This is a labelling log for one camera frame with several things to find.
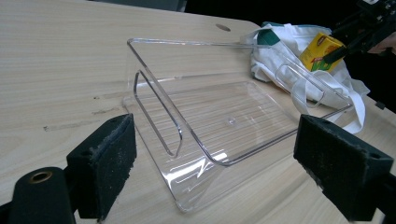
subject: white cloth bag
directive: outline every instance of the white cloth bag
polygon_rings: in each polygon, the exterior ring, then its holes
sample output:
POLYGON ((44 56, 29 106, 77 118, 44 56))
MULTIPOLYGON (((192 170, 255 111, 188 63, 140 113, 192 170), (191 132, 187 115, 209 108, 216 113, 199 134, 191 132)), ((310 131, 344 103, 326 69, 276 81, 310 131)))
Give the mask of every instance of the white cloth bag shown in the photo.
MULTIPOLYGON (((253 50, 251 72, 255 78, 272 81, 289 91, 294 105, 303 114, 310 114, 307 99, 336 109, 340 109, 347 100, 353 105, 348 113, 354 113, 354 119, 343 128, 350 133, 358 133, 363 128, 365 117, 362 97, 370 92, 369 89, 361 81, 351 78, 343 60, 329 73, 320 70, 310 72, 298 59, 318 32, 329 35, 331 30, 316 25, 265 22, 262 28, 241 36, 240 41, 271 46, 253 50)), ((329 120, 335 121, 342 114, 329 120)))

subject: black mechanical part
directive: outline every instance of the black mechanical part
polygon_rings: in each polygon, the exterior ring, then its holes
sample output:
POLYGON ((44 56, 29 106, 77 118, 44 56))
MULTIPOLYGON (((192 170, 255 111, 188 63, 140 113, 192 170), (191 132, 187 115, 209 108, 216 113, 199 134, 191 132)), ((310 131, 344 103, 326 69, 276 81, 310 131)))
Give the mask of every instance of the black mechanical part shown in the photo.
POLYGON ((332 37, 345 44, 325 55, 325 63, 333 63, 348 54, 366 53, 396 31, 396 1, 378 0, 374 4, 358 1, 359 11, 338 22, 332 37))
POLYGON ((296 159, 349 221, 370 221, 379 208, 396 221, 393 158, 337 125, 301 115, 296 159))
POLYGON ((76 223, 104 220, 136 158, 133 115, 106 121, 67 155, 64 170, 45 167, 23 176, 12 201, 0 206, 0 223, 76 223))

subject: dark background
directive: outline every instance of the dark background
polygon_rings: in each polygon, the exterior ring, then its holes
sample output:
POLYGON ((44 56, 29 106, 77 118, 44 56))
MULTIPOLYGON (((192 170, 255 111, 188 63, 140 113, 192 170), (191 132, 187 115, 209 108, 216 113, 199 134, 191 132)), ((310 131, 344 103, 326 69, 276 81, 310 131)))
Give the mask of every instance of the dark background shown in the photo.
MULTIPOLYGON (((200 15, 276 23, 315 24, 333 29, 335 24, 357 12, 357 1, 265 1, 265 0, 188 0, 185 12, 200 15)), ((396 55, 355 53, 344 58, 352 78, 363 81, 372 99, 396 113, 393 92, 396 55)))

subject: robotic arm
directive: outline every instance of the robotic arm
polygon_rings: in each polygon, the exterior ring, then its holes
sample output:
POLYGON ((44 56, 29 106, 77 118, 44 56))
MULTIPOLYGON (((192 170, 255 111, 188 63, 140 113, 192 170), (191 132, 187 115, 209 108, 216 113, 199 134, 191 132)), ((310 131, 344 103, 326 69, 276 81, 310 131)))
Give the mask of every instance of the robotic arm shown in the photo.
POLYGON ((360 10, 338 22, 332 37, 345 45, 323 57, 326 63, 356 52, 366 53, 396 31, 395 0, 359 0, 360 10))

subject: yellow package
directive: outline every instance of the yellow package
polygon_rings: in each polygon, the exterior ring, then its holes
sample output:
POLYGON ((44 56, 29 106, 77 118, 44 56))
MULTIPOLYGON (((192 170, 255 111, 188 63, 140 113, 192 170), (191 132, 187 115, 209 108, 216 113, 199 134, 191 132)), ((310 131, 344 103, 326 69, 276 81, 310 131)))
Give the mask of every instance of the yellow package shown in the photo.
POLYGON ((344 46, 344 44, 341 41, 319 32, 311 43, 309 43, 303 53, 301 53, 299 59, 311 72, 316 70, 330 72, 342 60, 342 58, 334 63, 325 63, 323 61, 323 57, 342 46, 344 46))

